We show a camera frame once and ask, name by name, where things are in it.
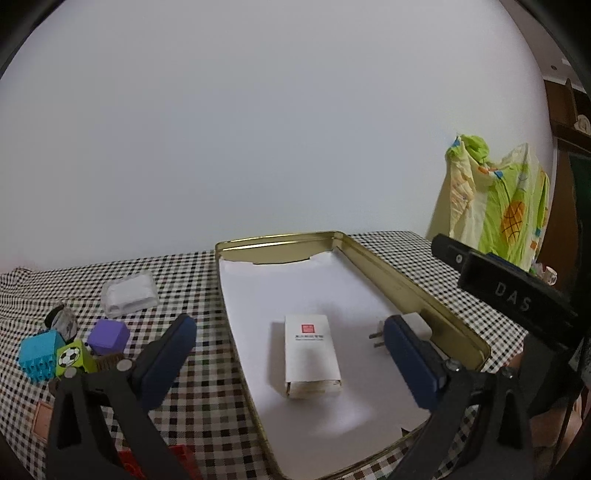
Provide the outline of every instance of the turquoise building block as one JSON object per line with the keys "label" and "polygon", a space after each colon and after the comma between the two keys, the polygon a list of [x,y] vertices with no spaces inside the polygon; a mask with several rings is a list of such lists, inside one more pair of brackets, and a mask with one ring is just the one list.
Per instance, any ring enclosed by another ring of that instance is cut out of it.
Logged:
{"label": "turquoise building block", "polygon": [[51,380],[56,376],[56,351],[65,344],[55,330],[25,338],[21,342],[18,365],[34,382]]}

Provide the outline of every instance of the colorful cloth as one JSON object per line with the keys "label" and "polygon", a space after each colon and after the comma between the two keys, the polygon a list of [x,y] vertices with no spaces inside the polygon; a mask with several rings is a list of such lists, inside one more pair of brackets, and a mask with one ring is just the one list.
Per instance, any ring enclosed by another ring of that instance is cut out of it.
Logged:
{"label": "colorful cloth", "polygon": [[462,135],[447,150],[450,162],[449,236],[529,270],[548,217],[550,182],[531,147],[515,148],[500,163],[480,137]]}

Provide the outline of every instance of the black cable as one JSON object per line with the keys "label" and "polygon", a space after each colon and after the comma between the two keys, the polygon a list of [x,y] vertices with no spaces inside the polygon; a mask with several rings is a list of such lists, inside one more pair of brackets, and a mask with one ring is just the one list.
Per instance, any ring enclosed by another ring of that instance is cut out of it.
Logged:
{"label": "black cable", "polygon": [[[587,332],[583,337],[583,345],[581,346],[581,352],[579,355],[579,363],[577,364],[577,382],[582,376],[583,373],[583,358],[587,359],[587,344],[589,343],[589,335],[591,332]],[[556,442],[556,446],[554,447],[554,453],[552,454],[552,463],[550,464],[550,472],[556,466],[558,461],[558,451],[560,450],[560,446],[564,440],[564,435],[566,434],[566,429],[569,425],[569,420],[571,413],[573,412],[574,403],[577,401],[577,397],[579,396],[579,389],[576,385],[573,386],[571,392],[569,394],[569,402],[566,405],[566,411],[564,412],[564,419],[562,421],[562,426],[560,427],[560,433],[558,434],[558,441]]]}

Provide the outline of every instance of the white box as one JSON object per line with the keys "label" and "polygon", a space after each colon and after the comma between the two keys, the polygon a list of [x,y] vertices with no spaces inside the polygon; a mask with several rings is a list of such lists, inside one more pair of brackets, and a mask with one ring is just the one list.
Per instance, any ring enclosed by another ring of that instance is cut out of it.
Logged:
{"label": "white box", "polygon": [[312,398],[340,391],[339,363],[327,316],[286,315],[286,395]]}

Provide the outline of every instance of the ceiling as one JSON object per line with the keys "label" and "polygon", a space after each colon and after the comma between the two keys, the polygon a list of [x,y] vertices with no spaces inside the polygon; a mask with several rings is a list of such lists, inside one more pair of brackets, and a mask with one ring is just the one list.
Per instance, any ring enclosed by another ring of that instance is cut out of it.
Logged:
{"label": "ceiling", "polygon": [[579,77],[549,33],[515,0],[499,0],[509,12],[534,54],[546,80],[564,83],[570,78],[573,87],[584,91]]}

